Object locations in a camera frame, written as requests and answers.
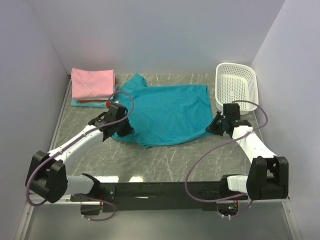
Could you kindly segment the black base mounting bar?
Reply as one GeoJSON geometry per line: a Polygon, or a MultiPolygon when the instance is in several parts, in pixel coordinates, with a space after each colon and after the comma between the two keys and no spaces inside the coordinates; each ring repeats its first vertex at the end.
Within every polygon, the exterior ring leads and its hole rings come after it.
{"type": "MultiPolygon", "coordinates": [[[[221,181],[187,183],[189,192],[199,199],[221,201],[232,192],[221,181]]],[[[115,205],[118,211],[193,210],[216,211],[217,204],[203,203],[189,197],[183,182],[101,183],[95,197],[115,205]]]]}

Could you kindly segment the pink folded t-shirt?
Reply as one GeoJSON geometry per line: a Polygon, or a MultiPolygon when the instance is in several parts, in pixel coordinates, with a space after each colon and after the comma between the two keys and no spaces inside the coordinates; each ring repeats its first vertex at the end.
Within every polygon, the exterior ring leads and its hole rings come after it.
{"type": "Polygon", "coordinates": [[[72,98],[75,100],[104,99],[115,91],[114,70],[71,70],[72,98]]]}

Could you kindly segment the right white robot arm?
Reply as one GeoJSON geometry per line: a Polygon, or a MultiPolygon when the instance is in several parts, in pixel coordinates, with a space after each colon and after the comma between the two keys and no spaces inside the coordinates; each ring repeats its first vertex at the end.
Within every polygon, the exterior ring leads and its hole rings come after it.
{"type": "Polygon", "coordinates": [[[250,162],[248,175],[224,175],[219,193],[230,200],[237,192],[251,200],[286,199],[289,193],[289,162],[269,150],[248,120],[241,119],[240,101],[223,104],[206,131],[217,136],[228,134],[241,147],[250,162]]]}

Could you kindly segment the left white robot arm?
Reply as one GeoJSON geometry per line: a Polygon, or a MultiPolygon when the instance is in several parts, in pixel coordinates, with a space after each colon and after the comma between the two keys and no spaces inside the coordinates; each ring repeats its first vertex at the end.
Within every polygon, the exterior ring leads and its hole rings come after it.
{"type": "Polygon", "coordinates": [[[34,192],[50,203],[65,195],[83,195],[88,201],[100,199],[102,193],[98,179],[87,173],[71,176],[67,170],[91,148],[113,135],[125,137],[134,133],[129,114],[124,105],[113,103],[63,145],[49,152],[36,152],[26,177],[26,191],[34,192]]]}

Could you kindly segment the white perforated plastic basket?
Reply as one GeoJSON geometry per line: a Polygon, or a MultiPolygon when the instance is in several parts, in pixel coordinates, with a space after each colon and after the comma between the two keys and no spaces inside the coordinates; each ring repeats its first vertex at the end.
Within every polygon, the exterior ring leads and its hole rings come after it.
{"type": "Polygon", "coordinates": [[[223,62],[215,71],[215,106],[223,110],[223,104],[239,100],[240,114],[254,111],[259,103],[255,71],[246,65],[223,62]]]}

